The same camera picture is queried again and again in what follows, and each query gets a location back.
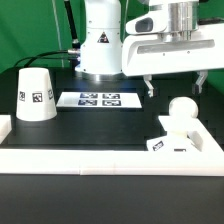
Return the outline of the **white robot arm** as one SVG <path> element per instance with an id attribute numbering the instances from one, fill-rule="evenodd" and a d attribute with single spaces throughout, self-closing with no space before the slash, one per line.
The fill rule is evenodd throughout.
<path id="1" fill-rule="evenodd" d="M 86 40 L 77 70 L 94 80 L 122 73 L 142 76 L 198 73 L 196 92 L 213 69 L 224 68 L 224 22 L 198 20 L 199 0 L 138 0 L 149 12 L 125 24 L 119 0 L 84 0 Z"/>

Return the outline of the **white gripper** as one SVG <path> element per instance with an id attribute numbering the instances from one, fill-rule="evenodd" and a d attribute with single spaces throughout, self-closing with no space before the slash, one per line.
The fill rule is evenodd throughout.
<path id="1" fill-rule="evenodd" d="M 166 42 L 161 31 L 137 32 L 135 25 L 142 19 L 126 24 L 122 70 L 126 76 L 144 76 L 150 97 L 156 95 L 151 75 L 198 71 L 192 93 L 201 94 L 207 70 L 224 68 L 224 23 L 200 25 L 189 40 Z"/>

